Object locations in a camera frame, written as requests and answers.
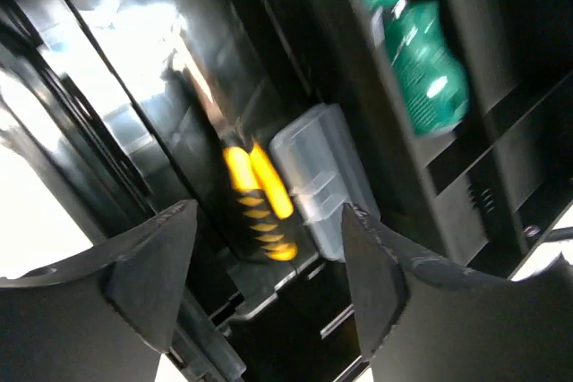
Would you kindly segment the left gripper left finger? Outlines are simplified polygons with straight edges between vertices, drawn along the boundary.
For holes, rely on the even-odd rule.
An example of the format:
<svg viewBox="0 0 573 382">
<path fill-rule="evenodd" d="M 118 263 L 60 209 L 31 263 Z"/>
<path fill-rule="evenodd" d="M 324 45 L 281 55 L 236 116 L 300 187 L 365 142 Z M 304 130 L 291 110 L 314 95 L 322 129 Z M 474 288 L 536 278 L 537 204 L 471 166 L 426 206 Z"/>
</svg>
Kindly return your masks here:
<svg viewBox="0 0 573 382">
<path fill-rule="evenodd" d="M 183 200 L 70 258 L 1 281 L 3 381 L 152 381 L 197 228 Z"/>
</svg>

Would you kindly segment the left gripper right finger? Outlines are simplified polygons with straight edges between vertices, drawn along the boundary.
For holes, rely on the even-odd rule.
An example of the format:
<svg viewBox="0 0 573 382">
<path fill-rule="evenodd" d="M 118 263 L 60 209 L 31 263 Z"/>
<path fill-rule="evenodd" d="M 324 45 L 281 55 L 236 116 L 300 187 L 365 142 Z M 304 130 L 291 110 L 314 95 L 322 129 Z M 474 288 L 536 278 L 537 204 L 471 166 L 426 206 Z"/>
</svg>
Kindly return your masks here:
<svg viewBox="0 0 573 382">
<path fill-rule="evenodd" d="M 342 212 L 363 359 L 377 381 L 569 381 L 572 266 L 510 280 L 464 267 L 361 208 Z"/>
</svg>

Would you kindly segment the yellow pliers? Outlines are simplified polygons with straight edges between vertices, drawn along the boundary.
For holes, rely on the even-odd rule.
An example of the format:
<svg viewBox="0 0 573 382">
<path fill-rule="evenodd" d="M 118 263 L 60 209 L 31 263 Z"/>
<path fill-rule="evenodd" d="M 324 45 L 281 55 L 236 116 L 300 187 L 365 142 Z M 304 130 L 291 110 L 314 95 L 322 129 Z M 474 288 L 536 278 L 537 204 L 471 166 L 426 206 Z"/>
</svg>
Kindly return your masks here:
<svg viewBox="0 0 573 382">
<path fill-rule="evenodd" d="M 269 156 L 255 140 L 231 131 L 221 137 L 222 155 L 230 182 L 251 237 L 268 259 L 291 261 L 298 253 L 296 239 L 284 223 L 294 204 Z"/>
</svg>

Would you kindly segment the black plastic toolbox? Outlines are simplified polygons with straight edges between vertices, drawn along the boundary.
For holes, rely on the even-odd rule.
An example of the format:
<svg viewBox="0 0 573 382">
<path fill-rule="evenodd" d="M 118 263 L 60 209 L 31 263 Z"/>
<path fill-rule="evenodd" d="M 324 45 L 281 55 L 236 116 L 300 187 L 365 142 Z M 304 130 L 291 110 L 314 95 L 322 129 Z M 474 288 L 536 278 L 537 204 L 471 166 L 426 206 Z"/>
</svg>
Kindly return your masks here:
<svg viewBox="0 0 573 382">
<path fill-rule="evenodd" d="M 160 357 L 184 380 L 353 381 L 370 369 L 346 258 L 321 256 L 288 191 L 297 256 L 268 259 L 251 237 L 222 155 L 231 131 L 277 169 L 274 136 L 337 104 L 380 213 L 363 210 L 385 226 L 515 281 L 565 258 L 525 273 L 572 235 L 557 227 L 572 206 L 572 0 L 435 0 L 469 108 L 453 130 L 418 136 L 384 28 L 426 1 L 1 0 L 1 145 L 87 238 L 67 258 L 198 205 Z"/>
</svg>

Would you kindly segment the clear plastic parts box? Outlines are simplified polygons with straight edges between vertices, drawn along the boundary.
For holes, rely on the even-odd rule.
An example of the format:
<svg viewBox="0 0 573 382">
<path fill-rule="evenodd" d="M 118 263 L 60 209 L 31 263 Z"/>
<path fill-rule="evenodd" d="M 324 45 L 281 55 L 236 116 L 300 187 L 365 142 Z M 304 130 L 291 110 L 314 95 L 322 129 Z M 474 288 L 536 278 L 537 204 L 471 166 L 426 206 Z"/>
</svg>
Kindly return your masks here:
<svg viewBox="0 0 573 382">
<path fill-rule="evenodd" d="M 380 211 L 340 106 L 313 106 L 274 136 L 269 152 L 321 256 L 343 262 L 343 206 Z"/>
</svg>

